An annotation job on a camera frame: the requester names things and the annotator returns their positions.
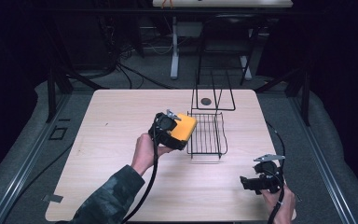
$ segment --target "wooden table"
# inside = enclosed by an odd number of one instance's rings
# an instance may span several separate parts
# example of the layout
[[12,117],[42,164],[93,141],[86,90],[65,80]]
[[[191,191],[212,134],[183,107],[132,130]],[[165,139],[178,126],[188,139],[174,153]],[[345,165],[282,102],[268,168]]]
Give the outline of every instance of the wooden table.
[[[223,112],[227,154],[220,160],[216,155],[191,159],[186,150],[163,155],[154,186],[131,221],[268,219],[263,197],[244,190],[240,175],[258,177],[253,159],[275,150],[255,93],[233,93],[236,110]],[[199,99],[204,97],[211,97],[211,91],[200,91]],[[221,106],[231,106],[228,98],[224,92]],[[96,91],[54,192],[63,199],[50,203],[46,219],[71,219],[110,175],[131,164],[135,141],[147,132],[155,115],[167,108],[190,112],[191,99],[192,90]],[[144,194],[151,173],[152,169],[145,173],[146,184],[132,208]]]

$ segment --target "black curtain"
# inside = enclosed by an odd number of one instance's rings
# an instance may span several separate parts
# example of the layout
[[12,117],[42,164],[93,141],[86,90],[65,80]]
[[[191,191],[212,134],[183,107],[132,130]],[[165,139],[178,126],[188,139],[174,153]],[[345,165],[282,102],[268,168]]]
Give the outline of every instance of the black curtain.
[[257,75],[279,77],[298,68],[312,41],[323,41],[316,43],[310,89],[323,101],[340,136],[345,162],[358,177],[358,1],[294,1],[294,8],[328,13],[316,20],[281,20]]
[[40,35],[16,1],[0,1],[0,162],[32,116],[34,87],[47,78]]

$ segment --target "hand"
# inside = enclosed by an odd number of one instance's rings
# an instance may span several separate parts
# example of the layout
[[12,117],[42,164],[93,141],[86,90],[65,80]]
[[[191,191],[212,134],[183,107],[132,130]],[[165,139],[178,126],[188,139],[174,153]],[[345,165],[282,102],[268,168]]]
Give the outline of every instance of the hand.
[[[131,167],[139,174],[143,175],[148,168],[153,165],[154,148],[153,140],[148,133],[143,133],[136,141],[135,152],[133,153]],[[171,152],[169,147],[158,147],[158,156]]]
[[[292,223],[292,216],[296,206],[296,196],[286,185],[283,186],[283,189],[284,196],[282,200],[282,205],[274,218],[274,224]],[[263,194],[264,201],[266,202],[268,213],[271,214],[279,199],[281,191],[278,191],[273,194],[266,189],[262,189],[260,191]]]

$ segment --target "black cord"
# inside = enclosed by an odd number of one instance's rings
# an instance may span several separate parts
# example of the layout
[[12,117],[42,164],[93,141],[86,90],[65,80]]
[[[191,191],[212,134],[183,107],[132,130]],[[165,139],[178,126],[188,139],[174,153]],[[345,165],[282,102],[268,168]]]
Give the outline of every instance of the black cord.
[[149,194],[150,190],[152,189],[154,181],[156,179],[156,174],[157,174],[157,169],[158,169],[158,140],[157,140],[158,136],[156,135],[156,120],[157,120],[157,117],[155,117],[155,122],[152,125],[154,159],[153,159],[153,173],[152,173],[152,176],[150,177],[150,182],[147,185],[144,196],[142,196],[141,200],[138,202],[138,204],[132,210],[132,212],[129,213],[126,217],[124,217],[124,219],[121,223],[126,223],[130,218],[133,217],[133,215],[135,215],[135,213],[138,212],[139,208],[141,208],[142,204],[144,203],[145,199],[147,198],[147,195]]
[[[279,135],[278,131],[268,121],[266,121],[266,123],[273,130],[273,132],[275,132],[275,134],[278,136],[278,138],[279,138],[279,140],[281,142],[281,145],[282,145],[282,155],[285,157],[286,156],[286,148],[284,146],[284,142],[283,142],[281,136]],[[281,175],[283,175],[283,166],[284,166],[284,159],[281,162]],[[282,200],[283,200],[283,197],[284,197],[284,189],[283,189],[283,183],[282,183],[282,181],[280,180],[279,177],[277,177],[275,174],[273,174],[272,172],[270,172],[268,170],[265,170],[265,171],[267,171],[267,173],[269,173],[270,175],[273,175],[275,178],[278,179],[278,181],[280,183],[280,188],[281,188],[281,194],[279,196],[277,204],[275,205],[274,209],[272,210],[272,212],[271,212],[271,214],[269,215],[269,218],[268,218],[268,224],[272,224],[275,216],[277,215],[279,209],[281,208]]]
[[268,224],[272,224],[273,221],[274,221],[275,216],[277,215],[279,209],[281,208],[283,197],[284,197],[284,188],[283,188],[283,182],[280,180],[279,177],[277,177],[274,173],[272,173],[269,170],[265,170],[265,171],[278,179],[279,185],[280,185],[280,188],[281,188],[281,193],[279,195],[278,201],[275,204],[274,209],[272,210],[272,212],[271,212],[271,214],[269,215],[269,218],[268,218]]
[[123,68],[125,68],[125,69],[127,69],[127,70],[129,70],[129,71],[131,71],[131,72],[133,72],[134,74],[136,74],[136,75],[138,75],[138,76],[140,76],[140,77],[143,77],[144,79],[146,79],[146,80],[148,80],[148,81],[150,81],[150,82],[152,82],[152,83],[154,83],[154,84],[156,84],[156,85],[159,85],[160,87],[163,87],[163,88],[165,88],[165,89],[170,89],[170,90],[172,90],[172,89],[179,89],[179,88],[176,88],[176,87],[173,87],[173,86],[165,85],[164,83],[158,82],[158,81],[156,81],[156,80],[154,80],[154,79],[152,79],[152,78],[150,78],[150,77],[147,77],[147,76],[141,74],[140,72],[138,72],[138,71],[136,71],[136,70],[134,70],[134,69],[131,69],[131,68],[127,67],[126,65],[124,65],[124,64],[122,64],[122,63],[120,63],[120,62],[117,62],[117,65],[119,65],[119,66],[121,66],[121,67],[123,67]]
[[[281,138],[281,135],[278,133],[278,131],[268,122],[266,121],[267,125],[272,129],[272,131],[278,136],[281,145],[282,145],[282,155],[285,157],[286,156],[286,147],[284,146],[284,142]],[[284,160],[282,160],[281,162],[281,170],[282,170],[282,174],[283,174],[283,166],[284,166]]]
[[130,83],[130,90],[131,90],[132,89],[132,82],[131,82],[131,79],[130,79],[129,75],[127,75],[127,73],[123,70],[123,68],[121,68],[121,66],[119,64],[117,65],[117,67],[124,74],[124,76],[126,76],[127,80]]
[[93,74],[93,75],[82,75],[82,77],[88,78],[88,79],[94,79],[99,77],[106,77],[109,74],[113,73],[116,70],[116,65],[112,65],[109,68],[103,70],[100,74]]
[[137,88],[135,88],[135,89],[137,89],[137,90],[141,89],[141,87],[144,85],[144,82],[145,82],[145,79],[142,77],[141,84],[139,84],[139,86]]
[[8,216],[10,215],[11,211],[13,210],[14,206],[16,205],[16,203],[19,201],[19,199],[22,197],[22,195],[27,191],[28,188],[30,188],[33,183],[43,174],[46,172],[46,170],[48,168],[51,167],[52,164],[54,164],[54,162],[56,162],[59,158],[61,158],[63,156],[63,154],[65,154],[65,152],[67,152],[73,145],[74,143],[72,143],[71,145],[69,145],[69,147],[67,147],[56,159],[54,159],[51,163],[48,164],[48,166],[45,167],[45,169],[43,169],[33,180],[31,180],[31,182],[22,190],[22,192],[17,196],[16,200],[14,201],[14,203],[11,205],[10,209],[7,211],[7,214],[5,215],[5,218],[3,220],[2,223],[5,223]]

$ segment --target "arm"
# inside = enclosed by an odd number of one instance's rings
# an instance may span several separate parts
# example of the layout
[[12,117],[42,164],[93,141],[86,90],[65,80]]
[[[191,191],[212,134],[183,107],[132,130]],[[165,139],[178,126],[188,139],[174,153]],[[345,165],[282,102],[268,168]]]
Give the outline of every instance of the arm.
[[[283,189],[284,196],[282,200],[282,205],[274,218],[274,224],[292,223],[292,216],[296,206],[296,196],[286,185],[283,186]],[[271,214],[275,204],[279,199],[279,195],[281,192],[278,191],[272,194],[266,189],[262,189],[260,191],[263,194],[264,201],[266,202],[268,213]]]
[[[158,155],[172,151],[158,147]],[[131,166],[126,165],[94,191],[69,223],[121,223],[145,183],[142,175],[153,165],[153,141],[147,133],[136,143]]]

